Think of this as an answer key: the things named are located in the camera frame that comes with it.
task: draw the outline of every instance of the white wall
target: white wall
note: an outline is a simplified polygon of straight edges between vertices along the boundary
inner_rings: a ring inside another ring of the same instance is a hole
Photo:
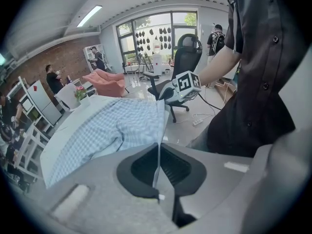
[[[116,27],[108,26],[102,30],[99,40],[103,44],[104,52],[108,63],[113,66],[116,73],[123,73],[122,57],[120,53]]]
[[[170,11],[170,10],[189,10],[189,11],[197,11],[198,13],[198,37],[203,43],[203,47],[206,47],[207,39],[201,39],[201,29],[202,25],[211,25],[213,26],[213,23],[215,24],[221,24],[224,30],[228,28],[228,13],[225,11],[221,11],[218,9],[212,9],[208,7],[201,7],[201,6],[190,6],[189,8],[173,8],[168,7],[164,8],[162,7],[161,11]],[[149,9],[148,11],[145,11],[144,14],[153,14],[153,13],[159,13],[159,8]],[[104,51],[106,58],[110,65],[112,65],[117,73],[122,73],[122,57],[120,53],[118,38],[117,38],[117,31],[116,26],[120,25],[126,21],[129,21],[131,19],[135,19],[138,17],[141,17],[143,13],[137,13],[135,15],[131,15],[127,18],[123,18],[122,20],[114,23],[113,25],[109,25],[106,28],[104,28],[99,36],[101,44],[103,44]]]

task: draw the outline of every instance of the tree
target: tree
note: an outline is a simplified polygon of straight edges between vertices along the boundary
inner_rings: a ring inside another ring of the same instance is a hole
[[[196,13],[187,13],[184,21],[188,26],[196,26]]]
[[[149,24],[151,23],[151,18],[148,17],[148,18],[139,18],[136,20],[136,27],[139,28],[139,27],[146,27],[146,26],[149,26]],[[122,29],[130,29],[131,27],[131,23],[130,22],[127,22],[121,26],[119,26],[120,28]]]

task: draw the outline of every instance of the power strip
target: power strip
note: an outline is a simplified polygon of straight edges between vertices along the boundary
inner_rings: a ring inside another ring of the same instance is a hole
[[[197,119],[193,121],[193,126],[197,126],[198,124],[202,123],[204,120],[203,119]]]

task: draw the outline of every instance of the black shirt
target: black shirt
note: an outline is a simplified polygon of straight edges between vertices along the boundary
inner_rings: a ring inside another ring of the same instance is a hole
[[[97,59],[97,61],[96,61],[97,68],[99,68],[101,70],[105,70],[105,65],[103,63],[102,54],[99,51],[97,51],[95,53],[95,58]]]
[[[14,98],[5,98],[5,105],[2,106],[1,112],[2,112],[2,120],[5,124],[10,125],[13,127],[13,123],[11,121],[11,118],[13,116],[16,116],[17,113],[17,107],[20,103],[15,100]],[[17,129],[25,128],[25,124],[27,124],[28,118],[27,116],[22,112],[20,119],[19,119],[19,126]]]
[[[214,32],[211,33],[208,37],[208,41],[207,44],[210,45],[210,49],[209,49],[209,56],[214,56],[215,52],[214,52],[214,43],[215,43],[215,39],[217,35],[221,35],[223,34],[222,32]]]
[[[57,76],[58,75],[53,72],[47,74],[47,83],[55,95],[63,88],[63,85],[60,80],[57,79]]]
[[[253,157],[260,146],[294,130],[278,92],[308,44],[283,0],[235,0],[235,7],[236,41],[230,4],[225,45],[242,54],[238,89],[212,120],[207,145],[212,152]]]

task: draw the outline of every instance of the red brick wall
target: red brick wall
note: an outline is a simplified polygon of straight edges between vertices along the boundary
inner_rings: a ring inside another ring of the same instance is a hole
[[[90,73],[83,48],[96,44],[100,44],[98,36],[74,39],[55,45],[19,66],[0,90],[6,95],[11,90],[12,84],[21,76],[28,84],[40,80],[52,99],[53,93],[46,82],[46,65],[51,64],[54,70],[60,70],[63,82],[66,82],[66,76],[70,76],[72,80],[81,78]]]

